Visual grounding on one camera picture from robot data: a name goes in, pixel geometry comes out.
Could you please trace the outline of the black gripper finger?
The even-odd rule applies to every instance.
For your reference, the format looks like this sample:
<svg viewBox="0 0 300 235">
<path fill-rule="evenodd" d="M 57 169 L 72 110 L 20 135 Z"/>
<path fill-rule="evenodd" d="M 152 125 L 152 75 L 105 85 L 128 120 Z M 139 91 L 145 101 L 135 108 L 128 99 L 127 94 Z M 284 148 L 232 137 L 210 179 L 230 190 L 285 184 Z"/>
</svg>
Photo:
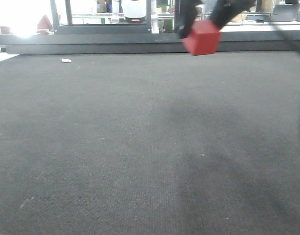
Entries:
<svg viewBox="0 0 300 235">
<path fill-rule="evenodd" d="M 198 15 L 197 6 L 201 0 L 181 0 L 178 13 L 177 34 L 180 39 L 187 38 Z"/>
<path fill-rule="evenodd" d="M 231 19 L 255 6 L 255 0 L 217 0 L 209 19 L 222 29 Z"/>
</svg>

